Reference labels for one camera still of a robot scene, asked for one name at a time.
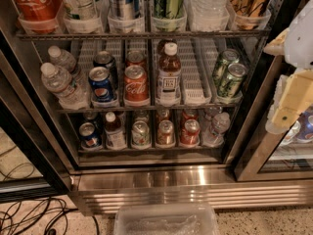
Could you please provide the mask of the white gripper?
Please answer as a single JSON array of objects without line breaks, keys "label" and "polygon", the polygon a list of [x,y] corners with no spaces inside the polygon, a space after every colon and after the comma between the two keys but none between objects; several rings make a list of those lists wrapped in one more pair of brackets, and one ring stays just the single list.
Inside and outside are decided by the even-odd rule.
[{"label": "white gripper", "polygon": [[[284,55],[288,32],[288,28],[284,29],[265,45],[263,52],[272,56]],[[288,131],[312,104],[313,70],[296,69],[290,76],[281,75],[276,85],[273,104],[267,115],[266,131],[271,134]]]}]

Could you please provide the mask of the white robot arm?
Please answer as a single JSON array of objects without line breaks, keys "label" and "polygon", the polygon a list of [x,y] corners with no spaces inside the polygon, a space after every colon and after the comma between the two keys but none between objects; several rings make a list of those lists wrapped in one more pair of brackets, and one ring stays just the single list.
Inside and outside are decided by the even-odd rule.
[{"label": "white robot arm", "polygon": [[313,104],[313,0],[263,51],[295,67],[290,76],[280,76],[265,124],[267,132],[281,134]]}]

